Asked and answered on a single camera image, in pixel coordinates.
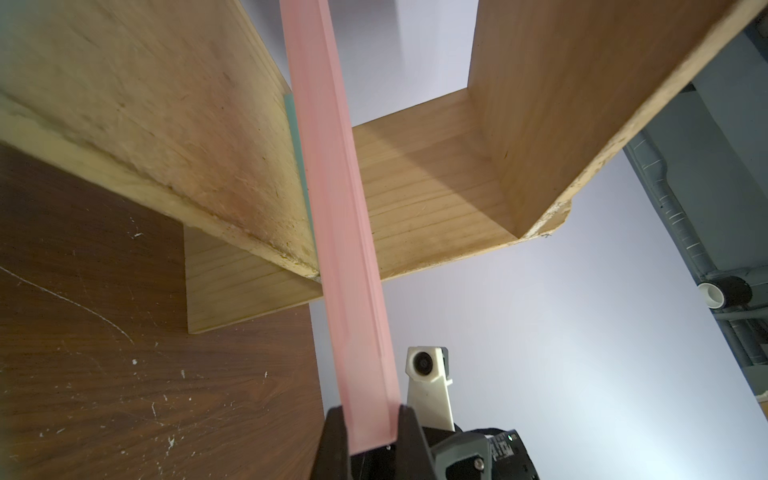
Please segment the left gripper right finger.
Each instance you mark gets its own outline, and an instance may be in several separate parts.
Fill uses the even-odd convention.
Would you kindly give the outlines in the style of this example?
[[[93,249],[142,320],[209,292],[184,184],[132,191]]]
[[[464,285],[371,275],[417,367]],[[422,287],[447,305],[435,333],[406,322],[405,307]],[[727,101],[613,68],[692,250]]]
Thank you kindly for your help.
[[[434,460],[413,408],[401,405],[395,452],[396,480],[436,480]]]

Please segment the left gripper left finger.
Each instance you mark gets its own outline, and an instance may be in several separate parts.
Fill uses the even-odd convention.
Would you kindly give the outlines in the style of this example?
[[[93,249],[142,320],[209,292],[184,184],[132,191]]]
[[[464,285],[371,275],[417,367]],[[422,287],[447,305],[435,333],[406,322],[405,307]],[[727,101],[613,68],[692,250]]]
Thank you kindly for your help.
[[[331,408],[326,415],[311,480],[349,480],[351,459],[348,451],[347,429],[343,408]]]

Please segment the pink pencil case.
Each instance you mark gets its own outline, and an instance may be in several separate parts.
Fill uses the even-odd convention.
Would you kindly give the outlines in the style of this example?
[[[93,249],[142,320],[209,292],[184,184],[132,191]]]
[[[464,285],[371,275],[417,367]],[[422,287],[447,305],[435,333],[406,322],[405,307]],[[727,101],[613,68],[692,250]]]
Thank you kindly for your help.
[[[280,4],[349,451],[397,438],[401,394],[330,8]]]

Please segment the teal pencil case shelf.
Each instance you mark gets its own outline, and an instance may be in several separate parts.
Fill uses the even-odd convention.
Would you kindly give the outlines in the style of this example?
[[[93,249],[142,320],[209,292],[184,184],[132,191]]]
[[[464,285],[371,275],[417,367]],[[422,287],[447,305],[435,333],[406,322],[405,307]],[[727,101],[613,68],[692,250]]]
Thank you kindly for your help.
[[[290,133],[291,133],[294,157],[296,159],[296,163],[298,166],[298,173],[299,173],[300,183],[302,187],[305,208],[307,211],[309,229],[312,235],[312,240],[315,240],[314,223],[313,223],[313,217],[312,217],[309,189],[307,184],[306,168],[304,164],[302,143],[300,138],[295,98],[293,93],[288,93],[284,96],[284,104],[286,109],[286,115],[288,118]]]

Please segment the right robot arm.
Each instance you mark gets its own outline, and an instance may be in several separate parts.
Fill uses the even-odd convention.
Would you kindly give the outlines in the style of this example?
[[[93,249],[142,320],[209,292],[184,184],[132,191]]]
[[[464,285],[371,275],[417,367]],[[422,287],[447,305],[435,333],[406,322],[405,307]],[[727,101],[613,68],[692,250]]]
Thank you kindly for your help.
[[[540,479],[516,430],[456,431],[430,449],[439,479]]]

